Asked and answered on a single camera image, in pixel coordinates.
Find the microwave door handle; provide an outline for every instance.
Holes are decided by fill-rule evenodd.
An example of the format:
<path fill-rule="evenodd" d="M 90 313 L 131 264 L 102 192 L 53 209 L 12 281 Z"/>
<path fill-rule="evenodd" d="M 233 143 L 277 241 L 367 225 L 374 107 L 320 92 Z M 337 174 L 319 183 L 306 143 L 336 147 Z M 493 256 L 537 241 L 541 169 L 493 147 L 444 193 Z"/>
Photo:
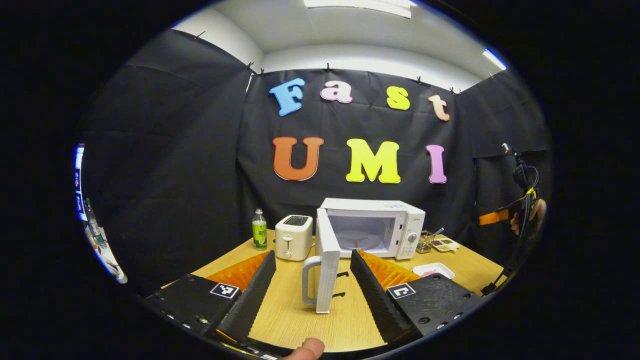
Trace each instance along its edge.
<path fill-rule="evenodd" d="M 317 302 L 317 299 L 309 297 L 309 270 L 314 266 L 320 265 L 321 262 L 322 256 L 311 256 L 306 259 L 302 265 L 302 301 L 304 301 L 305 304 L 315 305 Z"/>

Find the bottle label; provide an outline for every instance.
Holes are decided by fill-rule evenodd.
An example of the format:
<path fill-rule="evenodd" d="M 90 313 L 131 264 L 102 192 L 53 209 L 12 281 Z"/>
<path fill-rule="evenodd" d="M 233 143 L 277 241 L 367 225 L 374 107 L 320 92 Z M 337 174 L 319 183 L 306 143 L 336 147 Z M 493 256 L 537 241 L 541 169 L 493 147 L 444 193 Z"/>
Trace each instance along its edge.
<path fill-rule="evenodd" d="M 252 223 L 253 230 L 253 246 L 258 249 L 265 249 L 267 247 L 267 223 Z"/>

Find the ceiling light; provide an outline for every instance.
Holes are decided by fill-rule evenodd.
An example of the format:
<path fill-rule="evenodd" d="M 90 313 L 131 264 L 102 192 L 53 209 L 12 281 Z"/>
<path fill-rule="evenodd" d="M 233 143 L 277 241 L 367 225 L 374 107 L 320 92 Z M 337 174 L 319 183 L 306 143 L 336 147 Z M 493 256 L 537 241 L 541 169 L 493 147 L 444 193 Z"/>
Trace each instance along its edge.
<path fill-rule="evenodd" d="M 500 70 L 506 70 L 507 67 L 504 66 L 504 64 L 502 63 L 502 61 L 500 61 L 500 59 L 498 59 L 498 57 L 496 57 L 496 55 L 494 55 L 491 50 L 489 49 L 485 49 L 484 52 L 482 53 L 482 55 L 485 55 L 486 58 L 488 58 L 489 60 L 491 60 L 494 64 L 496 64 Z"/>
<path fill-rule="evenodd" d="M 411 19 L 411 6 L 415 6 L 409 0 L 304 0 L 304 3 L 307 8 L 363 8 L 391 13 L 407 19 Z"/>

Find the black fabric wall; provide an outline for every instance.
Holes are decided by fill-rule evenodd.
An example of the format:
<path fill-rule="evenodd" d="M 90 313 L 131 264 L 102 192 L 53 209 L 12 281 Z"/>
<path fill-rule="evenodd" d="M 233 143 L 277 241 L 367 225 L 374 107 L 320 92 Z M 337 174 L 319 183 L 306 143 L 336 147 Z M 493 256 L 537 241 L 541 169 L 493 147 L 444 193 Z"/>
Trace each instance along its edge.
<path fill-rule="evenodd" d="M 113 252 L 147 295 L 209 263 L 251 236 L 255 208 L 273 228 L 292 213 L 315 217 L 325 197 L 402 200 L 426 212 L 424 228 L 501 263 L 512 249 L 508 222 L 479 227 L 477 216 L 517 199 L 510 143 L 540 170 L 550 195 L 550 141 L 540 109 L 517 78 L 496 74 L 460 95 L 372 72 L 290 70 L 253 76 L 233 56 L 169 30 L 135 54 L 95 99 L 84 128 L 83 193 Z M 281 117 L 269 89 L 303 78 L 302 109 Z M 352 86 L 353 101 L 321 98 L 329 80 Z M 408 91 L 410 108 L 387 104 L 387 87 Z M 428 97 L 446 103 L 440 120 Z M 298 140 L 291 165 L 305 165 L 305 137 L 320 137 L 317 172 L 306 181 L 275 174 L 278 136 Z M 350 138 L 376 153 L 396 142 L 401 182 L 346 181 Z M 432 184 L 425 146 L 444 148 L 447 182 Z"/>
<path fill-rule="evenodd" d="M 476 203 L 472 249 L 504 265 L 515 249 L 508 221 L 478 225 L 478 216 L 491 213 L 522 196 L 513 181 L 515 159 L 505 156 L 503 143 L 522 153 L 538 169 L 540 192 L 547 202 L 552 193 L 551 139 L 542 110 L 522 80 L 510 70 L 470 87 L 460 95 L 460 106 L 472 132 L 476 167 Z"/>
<path fill-rule="evenodd" d="M 269 89 L 295 78 L 305 80 L 302 108 L 280 116 L 280 105 Z M 351 85 L 353 101 L 347 104 L 320 96 L 325 83 L 344 81 Z M 387 104 L 387 88 L 399 86 L 408 92 L 410 107 L 393 109 Z M 449 121 L 440 120 L 428 97 L 438 94 L 447 106 Z M 293 147 L 291 165 L 305 165 L 305 137 L 320 137 L 317 172 L 305 181 L 280 178 L 273 169 L 278 136 L 298 140 Z M 367 141 L 375 154 L 385 141 L 399 144 L 397 169 L 400 183 L 379 180 L 361 183 L 346 180 L 351 168 L 351 148 L 347 140 Z M 431 158 L 425 146 L 444 147 L 443 163 L 447 182 L 432 184 Z M 243 178 L 241 233 L 250 237 L 255 208 L 262 208 L 268 227 L 286 215 L 296 213 L 315 218 L 325 197 L 349 199 L 401 200 L 426 212 L 424 228 L 445 234 L 461 243 L 468 241 L 475 194 L 475 175 L 469 132 L 456 96 L 428 84 L 398 76 L 357 70 L 288 70 L 254 76 L 243 109 L 237 159 Z"/>
<path fill-rule="evenodd" d="M 167 31 L 135 54 L 87 116 L 83 195 L 143 295 L 241 240 L 233 171 L 251 71 Z"/>

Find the orange letter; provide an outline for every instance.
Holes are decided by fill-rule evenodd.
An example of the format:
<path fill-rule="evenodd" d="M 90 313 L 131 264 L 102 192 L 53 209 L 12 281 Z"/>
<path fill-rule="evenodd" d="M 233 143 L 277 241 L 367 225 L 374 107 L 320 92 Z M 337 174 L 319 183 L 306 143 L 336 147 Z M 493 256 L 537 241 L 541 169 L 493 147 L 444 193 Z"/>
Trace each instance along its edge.
<path fill-rule="evenodd" d="M 447 106 L 447 103 L 441 100 L 438 94 L 429 96 L 429 101 L 433 102 L 433 111 L 436 112 L 438 119 L 449 121 L 449 114 L 444 112 L 444 106 Z"/>
<path fill-rule="evenodd" d="M 291 151 L 298 141 L 295 138 L 281 136 L 273 139 L 276 146 L 273 156 L 273 170 L 285 180 L 303 181 L 312 177 L 318 169 L 318 153 L 320 145 L 324 144 L 322 138 L 305 138 L 302 140 L 307 146 L 307 163 L 303 168 L 291 167 Z"/>

